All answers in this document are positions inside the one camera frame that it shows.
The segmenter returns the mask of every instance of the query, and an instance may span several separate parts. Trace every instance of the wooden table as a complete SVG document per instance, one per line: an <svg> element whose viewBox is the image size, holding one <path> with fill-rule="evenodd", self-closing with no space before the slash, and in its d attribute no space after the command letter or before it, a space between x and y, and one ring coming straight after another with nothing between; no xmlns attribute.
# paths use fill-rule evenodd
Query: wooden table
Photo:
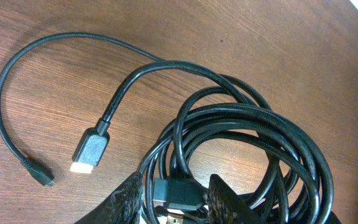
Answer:
<svg viewBox="0 0 358 224"><path fill-rule="evenodd" d="M343 223L358 223L358 11L349 1L0 1L0 71L25 44L68 31L110 35L245 80L320 146L334 176L333 210ZM142 78L114 117L100 165L91 175L70 172L82 132L120 82L149 62L79 39L41 46L19 62L4 89L4 120L57 184L36 183L0 137L0 223L81 218L135 171L184 100L213 84L172 71ZM216 95L199 105L228 101ZM218 173L244 193L256 189L267 159L257 148L215 140L190 166L203 184Z"/></svg>

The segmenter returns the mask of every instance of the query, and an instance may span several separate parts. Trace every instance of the wire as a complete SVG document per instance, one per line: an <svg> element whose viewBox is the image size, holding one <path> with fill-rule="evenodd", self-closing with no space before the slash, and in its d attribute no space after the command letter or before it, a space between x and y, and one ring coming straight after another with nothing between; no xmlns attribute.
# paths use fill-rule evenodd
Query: wire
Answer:
<svg viewBox="0 0 358 224"><path fill-rule="evenodd" d="M313 140L291 121L274 113L266 100L250 85L242 80L218 74L200 65L163 60L144 50L123 41L98 34L71 32L50 35L24 47L10 59L0 75L0 134L12 153L22 162L26 158L11 141L1 114L1 94L4 82L14 64L32 49L67 38L90 38L111 42L155 62L134 70L120 84L102 120L109 123L131 85L140 77L159 70L183 70L206 77L218 86L202 89L192 94L180 108L176 119L171 121L160 134L157 142L141 160L138 171L146 173L145 205L142 216L147 223L158 223L152 201L154 169L158 165L161 179L193 178L188 164L195 149L211 139L232 139L263 149L269 160L267 171L256 191L241 195L250 208L267 220L280 220L281 223L324 223L331 211L334 197L333 178L329 166ZM219 103L190 110L202 98L212 94L232 96L237 103ZM256 131L258 136L240 133L237 129ZM169 169L166 167L169 145L174 145ZM283 176L278 165L286 163L290 170ZM287 195L293 190L298 179L303 181L302 191L294 204L289 206ZM197 217L206 217L206 210L197 211Z"/></svg>

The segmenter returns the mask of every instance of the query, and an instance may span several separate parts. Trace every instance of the cable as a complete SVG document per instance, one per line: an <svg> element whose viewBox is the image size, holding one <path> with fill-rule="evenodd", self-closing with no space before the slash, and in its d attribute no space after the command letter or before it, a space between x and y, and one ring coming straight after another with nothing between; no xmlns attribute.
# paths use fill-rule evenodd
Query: cable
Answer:
<svg viewBox="0 0 358 224"><path fill-rule="evenodd" d="M158 165L161 179L193 179L193 174L188 167L191 155L200 144L211 139L242 141L257 146L266 152L269 164L261 184L255 192L241 195L246 204L261 217L268 221L271 219L280 220L280 223L293 221L324 223L327 220L333 205L334 187L331 171L324 156L304 131L291 121L274 113L266 100L255 89L242 80L215 73L200 65L190 62L163 60L123 41L98 34L71 32L50 35L36 40L16 53L1 72L0 134L8 148L27 169L34 167L32 161L28 160L15 147L2 120L1 94L4 82L14 64L32 49L54 40L78 37L111 42L155 61L139 67L128 75L116 90L96 127L92 129L92 134L102 136L103 139L101 140L103 141L107 140L104 148L100 148L98 157L94 158L96 159L96 165L107 145L109 136L106 131L115 111L131 85L140 77L159 70L182 70L206 77L218 85L192 94L180 108L176 119L165 127L157 142L141 160L137 170L141 174L146 173L145 205L142 208L142 216L147 223L158 223L152 195L155 167ZM232 96L237 103L219 103L190 110L197 101L212 94ZM237 129L253 130L257 132L258 136L234 131ZM89 144L86 141L87 137L88 135L85 133L80 141L81 144ZM174 153L167 169L165 161L170 144L174 145ZM290 167L290 170L284 176L278 165L279 161L283 161ZM34 178L43 185L46 181L52 180L49 176L43 177L45 178L44 181L37 177ZM304 183L302 191L296 202L289 206L287 195L293 190L299 178ZM322 188L321 198L319 196L320 186ZM193 219L195 217L205 217L206 210L199 209L196 213L186 212L185 214L188 214L188 217Z"/></svg>

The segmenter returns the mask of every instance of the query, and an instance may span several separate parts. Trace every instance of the thick black cable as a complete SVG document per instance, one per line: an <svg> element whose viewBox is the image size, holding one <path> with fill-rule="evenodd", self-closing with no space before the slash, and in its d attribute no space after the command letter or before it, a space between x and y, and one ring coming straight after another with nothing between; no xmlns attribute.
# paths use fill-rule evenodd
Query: thick black cable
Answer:
<svg viewBox="0 0 358 224"><path fill-rule="evenodd" d="M333 204L333 180L328 164L318 146L298 126L271 111L265 99L251 86L243 81L215 73L207 68L190 62L165 61L133 45L98 34L72 32L55 34L24 47L8 61L0 76L0 134L12 153L22 162L27 159L11 141L1 114L1 95L4 82L14 64L32 49L54 40L84 37L111 42L156 62L134 70L116 90L102 119L110 122L118 105L131 85L143 75L159 70L183 70L188 73L209 78L217 87L206 88L193 94L181 107L176 119L167 125L150 151L141 160L138 171L146 172L145 205L142 216L147 223L157 223L153 196L154 169L158 163L160 178L193 178L188 163L196 148L211 139L232 139L252 144L266 151L269 160L267 173L257 190L241 197L254 208L262 218L269 219L273 215L281 223L294 220L306 223L324 223L328 218ZM231 95L237 103L223 103L203 106L194 110L190 108L200 99L212 94ZM235 129L248 129L258 133L251 136ZM168 147L174 145L169 173L165 164ZM290 166L283 177L278 161ZM298 178L304 186L296 202L289 206L287 194L294 188ZM319 187L322 187L320 201ZM279 209L273 209L278 203Z"/></svg>

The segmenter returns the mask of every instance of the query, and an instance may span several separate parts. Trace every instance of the brown wood tabletop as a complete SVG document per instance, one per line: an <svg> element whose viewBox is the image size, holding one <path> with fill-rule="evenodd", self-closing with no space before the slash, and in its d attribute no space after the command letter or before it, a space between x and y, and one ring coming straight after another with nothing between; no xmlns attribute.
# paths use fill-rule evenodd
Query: brown wood tabletop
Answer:
<svg viewBox="0 0 358 224"><path fill-rule="evenodd" d="M0 72L29 42L69 31L110 35L251 84L316 141L334 177L333 211L358 223L358 11L349 1L0 1ZM51 168L57 184L38 184L0 137L0 223L75 222L136 170L185 99L213 85L176 71L140 79L118 108L100 165L90 175L70 172L83 131L120 82L149 62L85 39L46 44L20 60L4 88L4 120L18 148ZM216 95L198 106L229 101ZM217 173L246 193L267 158L256 147L214 140L190 167L204 185Z"/></svg>

